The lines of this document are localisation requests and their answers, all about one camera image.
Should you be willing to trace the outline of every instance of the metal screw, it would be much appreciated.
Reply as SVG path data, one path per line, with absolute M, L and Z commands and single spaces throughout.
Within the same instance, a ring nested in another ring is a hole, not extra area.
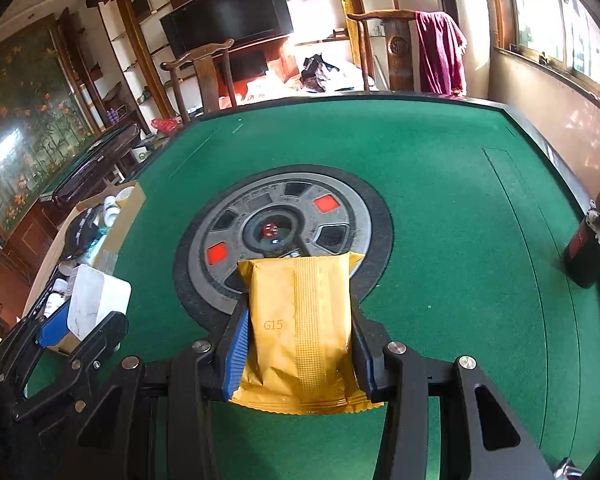
M 462 368 L 466 368 L 467 370 L 473 370 L 476 365 L 475 359 L 470 355 L 463 355 L 461 358 L 458 359 L 458 364 Z
M 198 339 L 191 347 L 195 352 L 200 352 L 203 354 L 204 352 L 208 352 L 211 348 L 211 343 L 209 341 L 205 341 L 204 339 Z
M 122 367 L 125 370 L 133 370 L 140 364 L 140 359 L 138 359 L 135 355 L 129 355 L 122 359 Z
M 392 354 L 404 354 L 407 351 L 407 345 L 400 341 L 391 341 L 386 347 Z

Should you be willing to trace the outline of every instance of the window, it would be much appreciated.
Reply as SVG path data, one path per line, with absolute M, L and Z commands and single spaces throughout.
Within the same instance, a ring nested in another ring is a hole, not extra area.
M 516 0 L 518 43 L 600 85 L 600 28 L 580 0 Z

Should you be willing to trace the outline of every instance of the television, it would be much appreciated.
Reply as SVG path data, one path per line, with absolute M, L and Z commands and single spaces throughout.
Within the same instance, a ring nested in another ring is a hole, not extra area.
M 294 31 L 286 0 L 190 0 L 160 23 L 176 58 L 228 38 L 235 48 Z

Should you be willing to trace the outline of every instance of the maroon cloth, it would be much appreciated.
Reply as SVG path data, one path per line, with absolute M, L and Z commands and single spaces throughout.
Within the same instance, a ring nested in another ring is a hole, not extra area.
M 466 38 L 446 12 L 416 12 L 420 38 L 420 89 L 433 94 L 465 94 L 462 54 Z

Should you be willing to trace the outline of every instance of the yellow plastic wrapper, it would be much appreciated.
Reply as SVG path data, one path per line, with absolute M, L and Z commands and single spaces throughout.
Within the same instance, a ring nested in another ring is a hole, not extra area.
M 382 406 L 358 387 L 351 362 L 349 273 L 362 254 L 238 263 L 250 287 L 254 342 L 232 402 L 295 415 Z

